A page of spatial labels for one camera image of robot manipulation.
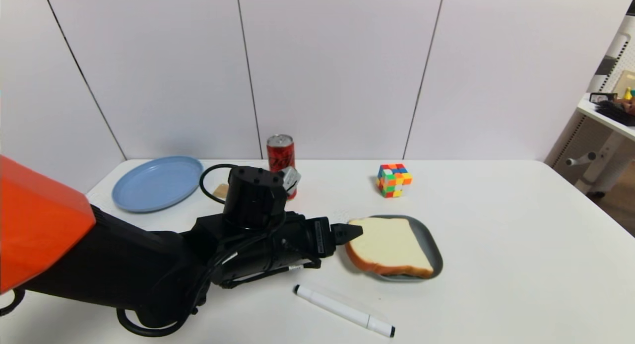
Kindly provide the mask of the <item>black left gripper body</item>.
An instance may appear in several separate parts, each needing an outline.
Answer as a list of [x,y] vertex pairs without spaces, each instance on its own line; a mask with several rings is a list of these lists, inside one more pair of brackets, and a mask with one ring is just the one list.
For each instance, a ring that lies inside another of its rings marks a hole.
[[327,217],[312,219],[287,212],[286,220],[273,233],[277,261],[303,261],[326,258],[335,252],[335,240]]

